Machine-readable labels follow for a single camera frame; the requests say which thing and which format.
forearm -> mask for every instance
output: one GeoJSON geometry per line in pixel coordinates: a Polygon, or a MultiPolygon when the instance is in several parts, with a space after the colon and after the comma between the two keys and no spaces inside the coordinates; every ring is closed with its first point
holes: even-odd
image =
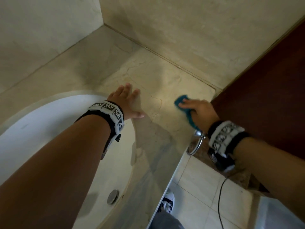
{"type": "Polygon", "coordinates": [[[0,187],[0,227],[71,228],[109,135],[89,115],[41,148],[0,187]]]}
{"type": "Polygon", "coordinates": [[[283,204],[305,221],[305,161],[254,138],[244,138],[234,156],[283,204]]]}

person's right arm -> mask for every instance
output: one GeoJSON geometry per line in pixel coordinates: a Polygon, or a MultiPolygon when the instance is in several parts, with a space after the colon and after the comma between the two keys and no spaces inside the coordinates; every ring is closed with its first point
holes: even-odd
{"type": "MultiPolygon", "coordinates": [[[[185,100],[179,106],[194,109],[193,121],[206,133],[219,120],[212,104],[205,100],[185,100]]],[[[305,222],[305,160],[251,137],[241,140],[233,154],[273,196],[305,222]]]]}

human hand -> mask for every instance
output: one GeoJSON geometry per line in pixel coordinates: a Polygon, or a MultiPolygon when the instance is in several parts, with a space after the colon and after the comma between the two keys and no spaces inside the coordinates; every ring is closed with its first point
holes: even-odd
{"type": "Polygon", "coordinates": [[[193,109],[191,111],[193,122],[205,133],[208,132],[214,122],[219,121],[219,116],[212,104],[206,100],[184,99],[179,107],[193,109]]]}
{"type": "Polygon", "coordinates": [[[129,94],[130,89],[130,83],[126,83],[125,86],[120,85],[118,89],[115,92],[112,92],[107,98],[107,101],[112,101],[121,107],[124,114],[124,120],[144,117],[142,112],[133,111],[131,109],[131,105],[140,94],[140,90],[135,89],[131,94],[129,94]]]}

human arm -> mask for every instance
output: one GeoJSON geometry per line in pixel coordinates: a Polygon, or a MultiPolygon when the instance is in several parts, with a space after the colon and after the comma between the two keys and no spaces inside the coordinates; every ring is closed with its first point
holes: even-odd
{"type": "MultiPolygon", "coordinates": [[[[130,84],[107,100],[124,118],[139,118],[130,84]]],[[[110,135],[106,120],[88,115],[64,130],[0,186],[0,228],[71,228],[93,181],[110,135]]]]}
{"type": "MultiPolygon", "coordinates": [[[[185,100],[194,109],[194,123],[204,132],[219,120],[211,103],[185,100]]],[[[278,200],[305,221],[305,161],[255,138],[246,137],[233,150],[240,160],[278,200]]]]}

person's left hand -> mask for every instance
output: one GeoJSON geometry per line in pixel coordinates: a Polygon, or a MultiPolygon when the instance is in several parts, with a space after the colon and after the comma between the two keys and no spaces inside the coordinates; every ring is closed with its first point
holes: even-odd
{"type": "Polygon", "coordinates": [[[124,114],[124,120],[144,117],[142,112],[133,111],[131,109],[131,105],[135,101],[135,98],[140,94],[140,90],[135,89],[131,94],[129,94],[130,88],[130,83],[126,83],[125,86],[120,85],[118,89],[115,92],[112,92],[107,98],[108,101],[112,101],[121,107],[124,114]]]}

